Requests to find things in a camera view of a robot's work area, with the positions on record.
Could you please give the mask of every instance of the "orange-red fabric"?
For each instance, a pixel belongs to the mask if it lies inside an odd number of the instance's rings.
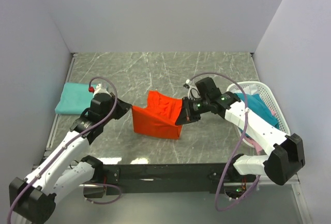
[[[182,100],[149,91],[147,108],[132,106],[133,129],[136,133],[163,139],[179,139],[182,126],[175,122],[182,109]]]

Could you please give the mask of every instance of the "pink cloth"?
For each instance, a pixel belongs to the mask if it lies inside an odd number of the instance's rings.
[[[272,110],[271,108],[269,108],[270,109],[270,111],[271,111],[271,114],[273,115],[273,116],[275,116],[276,115],[276,112],[274,111],[274,110]],[[254,146],[254,148],[255,148],[255,150],[257,150],[257,154],[259,155],[260,153],[261,153],[261,151],[263,150],[263,148],[254,140],[254,139],[252,139],[252,138],[249,138],[249,137],[244,137],[244,139],[248,142],[248,143],[250,143],[250,144],[252,144],[253,146]]]

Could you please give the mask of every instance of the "blue cloth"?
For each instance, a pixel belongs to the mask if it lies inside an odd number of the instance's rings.
[[[244,101],[244,95],[242,93],[236,93],[236,94],[242,101]],[[277,118],[272,115],[270,109],[267,107],[267,105],[261,99],[260,95],[259,94],[254,94],[254,95],[246,94],[246,96],[247,96],[248,108],[250,108],[255,114],[257,114],[259,117],[264,119],[270,125],[279,129],[279,123],[278,123]]]
[[[65,83],[60,102],[55,108],[57,114],[81,114],[91,104],[93,93],[88,84]]]

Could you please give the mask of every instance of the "black metal frame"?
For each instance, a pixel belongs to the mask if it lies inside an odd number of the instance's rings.
[[[107,183],[119,186],[124,193],[198,192],[215,193],[225,163],[187,163],[164,165],[103,165]],[[243,176],[230,166],[225,183],[241,183]],[[255,175],[245,175],[253,182]],[[117,195],[107,188],[107,195]]]

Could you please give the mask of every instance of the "white laundry basket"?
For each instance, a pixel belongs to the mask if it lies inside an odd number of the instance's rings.
[[[265,85],[264,83],[258,82],[258,81],[239,82],[238,84],[242,88],[245,88],[245,87],[248,87],[252,84],[255,84],[258,87],[260,97],[264,101],[264,103],[268,106],[268,108],[270,108],[270,109],[272,109],[276,112],[275,117],[278,120],[279,129],[281,131],[287,133],[288,135],[291,135],[290,129],[289,129],[289,127],[288,127],[288,125],[285,121],[284,115],[282,114],[282,112],[281,112],[281,110],[280,110],[280,108],[277,104],[277,101],[274,97],[274,94],[271,92],[270,88],[267,85]],[[228,87],[227,91],[235,91],[237,89],[238,89],[238,87],[233,83]],[[254,147],[252,144],[245,141],[245,139],[243,139],[243,141],[248,146]]]

